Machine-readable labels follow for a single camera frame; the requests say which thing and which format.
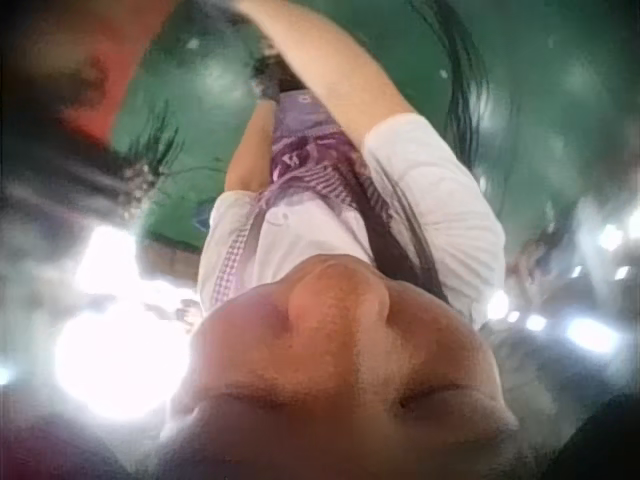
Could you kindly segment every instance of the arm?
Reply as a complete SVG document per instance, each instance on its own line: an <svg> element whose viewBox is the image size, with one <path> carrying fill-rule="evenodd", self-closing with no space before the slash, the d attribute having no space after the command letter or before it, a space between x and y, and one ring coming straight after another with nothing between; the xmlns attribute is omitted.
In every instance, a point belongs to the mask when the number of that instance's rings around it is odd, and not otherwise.
<svg viewBox="0 0 640 480"><path fill-rule="evenodd" d="M260 100L231 158L224 191L258 193L271 183L271 149L276 104Z"/></svg>
<svg viewBox="0 0 640 480"><path fill-rule="evenodd" d="M346 32L284 0L235 0L355 145L381 121L413 112L387 74Z"/></svg>

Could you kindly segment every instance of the cheek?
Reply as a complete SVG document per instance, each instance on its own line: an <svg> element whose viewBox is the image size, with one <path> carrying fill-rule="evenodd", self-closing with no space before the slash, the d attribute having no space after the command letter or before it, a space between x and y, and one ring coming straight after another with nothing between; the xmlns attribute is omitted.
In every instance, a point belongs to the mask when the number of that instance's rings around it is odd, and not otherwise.
<svg viewBox="0 0 640 480"><path fill-rule="evenodd" d="M396 283L389 290L390 324L411 352L415 383L473 385L502 401L493 354L468 322L415 287Z"/></svg>
<svg viewBox="0 0 640 480"><path fill-rule="evenodd" d="M228 302L207 318L192 338L191 374L208 384L242 374L286 336L286 313L273 301L271 286Z"/></svg>

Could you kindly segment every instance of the short sleeve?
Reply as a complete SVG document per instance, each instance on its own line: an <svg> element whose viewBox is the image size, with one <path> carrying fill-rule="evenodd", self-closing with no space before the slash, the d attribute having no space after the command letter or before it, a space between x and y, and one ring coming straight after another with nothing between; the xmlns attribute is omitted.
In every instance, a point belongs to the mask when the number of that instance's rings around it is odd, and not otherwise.
<svg viewBox="0 0 640 480"><path fill-rule="evenodd" d="M504 232L470 172L420 115L402 114L365 138L363 155L393 204L392 182L415 211L451 304L480 326L504 283Z"/></svg>
<svg viewBox="0 0 640 480"><path fill-rule="evenodd" d="M227 250L249 220L255 199L256 194L251 192L225 192L213 206L198 273L198 293L205 315L213 308L213 289Z"/></svg>

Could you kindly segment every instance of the green surface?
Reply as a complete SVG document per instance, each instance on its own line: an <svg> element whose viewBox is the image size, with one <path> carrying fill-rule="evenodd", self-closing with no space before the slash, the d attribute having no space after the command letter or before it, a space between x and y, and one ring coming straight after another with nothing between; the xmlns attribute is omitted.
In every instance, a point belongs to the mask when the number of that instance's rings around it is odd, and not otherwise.
<svg viewBox="0 0 640 480"><path fill-rule="evenodd" d="M402 92L442 131L447 59L431 30L395 0L306 1L352 32ZM513 252L554 213L622 170L640 112L634 19L612 2L455 0L488 67L489 92L474 174L505 225ZM257 35L180 6L133 81L113 135L126 148L151 106L168 100L185 140L145 223L155 235L199 248L196 206L216 197L251 113L248 82Z"/></svg>

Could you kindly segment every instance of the ceiling light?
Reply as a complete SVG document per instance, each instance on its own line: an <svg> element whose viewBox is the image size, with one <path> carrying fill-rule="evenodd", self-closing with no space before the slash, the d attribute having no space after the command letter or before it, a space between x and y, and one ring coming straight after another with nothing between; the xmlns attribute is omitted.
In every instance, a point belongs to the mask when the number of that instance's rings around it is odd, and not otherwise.
<svg viewBox="0 0 640 480"><path fill-rule="evenodd" d="M610 353L618 343L618 335L613 330L589 318L571 322L567 336L581 347L596 353Z"/></svg>
<svg viewBox="0 0 640 480"><path fill-rule="evenodd" d="M509 297L504 290L498 290L493 294L487 305L487 317L489 320L504 318L509 312Z"/></svg>
<svg viewBox="0 0 640 480"><path fill-rule="evenodd" d="M624 233L622 230L618 229L615 225L607 225L600 234L598 242L602 248L613 252L622 244L623 238Z"/></svg>
<svg viewBox="0 0 640 480"><path fill-rule="evenodd" d="M114 227L97 227L76 272L77 287L91 294L129 295L138 279L135 238Z"/></svg>
<svg viewBox="0 0 640 480"><path fill-rule="evenodd" d="M629 267L629 266L620 267L618 270L616 270L615 279L616 280L623 280L624 278L627 277L627 275L629 274L630 270L631 270L631 267Z"/></svg>
<svg viewBox="0 0 640 480"><path fill-rule="evenodd" d="M13 375L7 367L0 366L0 387L8 385Z"/></svg>
<svg viewBox="0 0 640 480"><path fill-rule="evenodd" d="M58 381L100 416L144 416L177 390L189 361L188 336L139 305L69 321L56 345Z"/></svg>
<svg viewBox="0 0 640 480"><path fill-rule="evenodd" d="M507 321L509 323L516 323L518 321L518 319L520 318L520 312L511 312L509 313L509 315L507 316Z"/></svg>
<svg viewBox="0 0 640 480"><path fill-rule="evenodd" d="M541 332L547 326L547 319L540 315L531 315L527 319L527 328L533 332Z"/></svg>

